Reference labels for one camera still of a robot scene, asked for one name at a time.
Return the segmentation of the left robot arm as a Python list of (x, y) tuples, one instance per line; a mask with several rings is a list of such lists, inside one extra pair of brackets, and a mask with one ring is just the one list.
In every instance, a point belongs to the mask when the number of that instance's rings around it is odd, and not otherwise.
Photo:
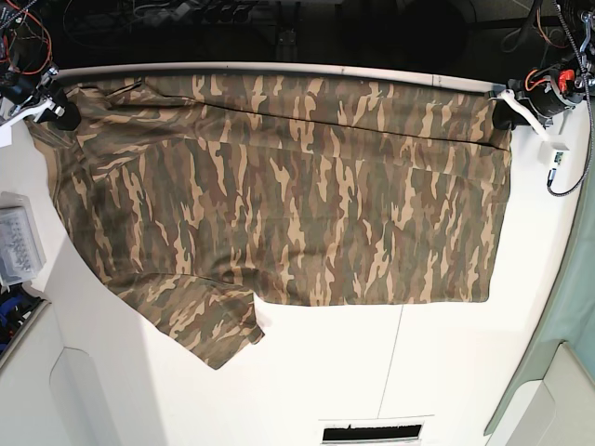
[(536, 31), (547, 47), (557, 50), (556, 58), (543, 61), (522, 79), (511, 79), (507, 89), (544, 126), (553, 117), (570, 111), (594, 95), (594, 3), (555, 1), (554, 28), (562, 33), (560, 42), (546, 33), (548, 19), (541, 15), (544, 3), (534, 1), (515, 38), (513, 48)]

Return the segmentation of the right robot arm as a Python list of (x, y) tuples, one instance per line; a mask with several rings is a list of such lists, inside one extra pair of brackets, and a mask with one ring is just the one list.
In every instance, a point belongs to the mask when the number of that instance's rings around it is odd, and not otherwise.
[(57, 80), (51, 35), (34, 1), (1, 3), (1, 130), (31, 118), (73, 131), (81, 122)]

